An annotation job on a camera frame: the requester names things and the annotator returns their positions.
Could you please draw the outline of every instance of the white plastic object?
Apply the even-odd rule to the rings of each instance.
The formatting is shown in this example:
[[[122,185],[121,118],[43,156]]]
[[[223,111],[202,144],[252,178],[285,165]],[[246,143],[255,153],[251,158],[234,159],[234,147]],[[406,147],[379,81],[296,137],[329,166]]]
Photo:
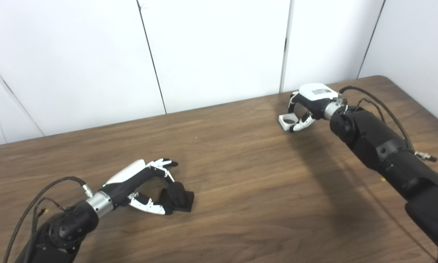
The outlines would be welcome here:
[[[165,215],[165,209],[162,205],[155,205],[151,198],[149,198],[149,201],[146,205],[143,205],[141,202],[137,201],[135,197],[138,195],[138,193],[132,194],[129,197],[131,198],[130,205],[138,210],[145,211],[148,213],[158,214],[158,215]]]
[[[285,120],[291,120],[293,123],[286,123]],[[288,113],[284,115],[279,115],[279,123],[281,124],[284,130],[289,130],[292,125],[298,122],[299,119],[295,115],[295,113]]]
[[[337,92],[335,92],[334,90],[330,89],[328,86],[321,83],[309,83],[302,85],[298,91],[303,97],[311,101],[321,100],[326,98],[332,99],[332,98],[337,98],[338,96]]]
[[[112,178],[106,182],[106,184],[124,182],[139,173],[144,168],[146,168],[146,163],[144,160],[137,160],[123,170],[119,171],[116,175],[113,175]]]
[[[294,123],[286,123],[285,120],[291,120]],[[300,119],[295,115],[295,113],[287,113],[284,115],[279,115],[279,123],[281,124],[282,128],[284,130],[290,130],[290,127],[292,125],[295,125],[292,129],[294,132],[298,132],[299,130],[303,130],[306,127],[310,126],[315,119],[313,119],[311,116],[309,116],[304,122],[300,121]]]

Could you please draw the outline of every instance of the robotic finger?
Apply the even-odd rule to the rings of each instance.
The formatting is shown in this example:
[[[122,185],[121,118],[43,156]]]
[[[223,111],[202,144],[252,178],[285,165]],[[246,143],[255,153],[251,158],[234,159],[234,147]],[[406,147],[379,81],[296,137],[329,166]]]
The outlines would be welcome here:
[[[174,211],[172,208],[154,202],[152,198],[140,193],[132,193],[129,198],[131,199],[130,205],[141,211],[158,215],[171,215]]]

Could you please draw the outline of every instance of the cable connector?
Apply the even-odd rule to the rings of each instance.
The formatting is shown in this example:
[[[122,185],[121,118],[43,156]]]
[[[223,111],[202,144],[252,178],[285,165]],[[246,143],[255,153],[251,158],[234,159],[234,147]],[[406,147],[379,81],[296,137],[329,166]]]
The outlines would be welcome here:
[[[438,161],[438,158],[436,158],[435,156],[431,156],[428,153],[415,152],[415,156],[419,157],[421,160],[429,160],[433,163],[436,163],[436,161]]]
[[[82,188],[84,189],[84,191],[85,191],[84,193],[85,193],[85,195],[87,195],[87,197],[91,198],[94,196],[94,193],[92,193],[92,190],[89,188],[87,183],[85,185],[83,185]]]

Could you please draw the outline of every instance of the wood grain surface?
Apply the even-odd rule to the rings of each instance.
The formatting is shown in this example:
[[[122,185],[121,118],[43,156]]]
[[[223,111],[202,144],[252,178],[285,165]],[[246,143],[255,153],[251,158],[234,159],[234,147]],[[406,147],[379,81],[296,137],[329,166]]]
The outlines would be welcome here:
[[[438,120],[390,80],[329,86],[346,85],[377,95],[416,149],[438,157]],[[362,97],[346,94],[351,104]],[[76,262],[433,262],[435,247],[404,212],[404,200],[331,133],[329,122],[282,130],[277,116],[288,99],[283,93],[0,145],[0,262],[25,207],[51,181],[78,176],[97,190],[134,160],[162,157],[179,162],[170,170],[194,191],[192,212],[118,208],[87,237]],[[438,171],[438,162],[428,165]],[[163,186],[152,179],[141,191],[157,198]],[[73,182],[45,196],[63,206],[85,199]],[[51,211],[41,220],[57,212],[50,203],[43,207]],[[29,231],[27,218],[10,262]]]

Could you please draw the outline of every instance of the black object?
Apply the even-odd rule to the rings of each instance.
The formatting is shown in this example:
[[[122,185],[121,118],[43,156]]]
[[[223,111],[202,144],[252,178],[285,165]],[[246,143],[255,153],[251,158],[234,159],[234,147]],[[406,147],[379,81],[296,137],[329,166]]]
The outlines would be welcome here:
[[[407,201],[407,214],[438,246],[438,173],[415,156],[408,136],[401,138],[371,112],[356,107],[336,110],[330,127]]]
[[[168,188],[162,189],[159,197],[162,206],[183,212],[191,212],[193,201],[194,193],[185,191],[185,187],[180,182],[171,183]]]
[[[24,211],[24,213],[22,214],[22,216],[20,217],[16,228],[13,231],[13,234],[11,235],[11,239],[9,240],[8,243],[8,247],[6,248],[6,253],[5,253],[5,257],[3,259],[4,263],[7,263],[8,258],[9,258],[9,254],[11,252],[11,248],[13,247],[14,241],[16,239],[17,233],[19,232],[19,229],[24,221],[24,219],[26,218],[27,214],[29,213],[29,211],[32,209],[32,206],[35,205],[35,203],[37,203],[37,201],[39,200],[40,197],[42,197],[42,195],[49,190],[50,188],[52,188],[53,186],[63,182],[63,181],[67,181],[67,180],[71,180],[71,181],[75,181],[77,183],[80,184],[80,186],[84,186],[86,185],[86,183],[81,180],[80,178],[74,177],[74,176],[69,176],[69,177],[65,177],[65,178],[60,178],[52,183],[50,183],[49,185],[47,185],[44,189],[42,189],[42,191],[40,191],[40,193],[37,194],[37,196],[35,196],[35,198],[32,200],[32,202],[30,202],[29,206],[26,208],[26,210]]]
[[[110,183],[100,188],[99,191],[103,191],[111,198],[113,210],[115,210],[118,206],[127,206],[130,203],[128,196],[133,193],[136,188],[153,177],[154,174],[150,169],[143,169],[130,179],[121,183]]]
[[[37,230],[35,241],[30,240],[15,263],[25,263],[28,246],[32,263],[72,263],[86,235],[99,223],[97,213],[86,201],[68,211],[50,217]]]

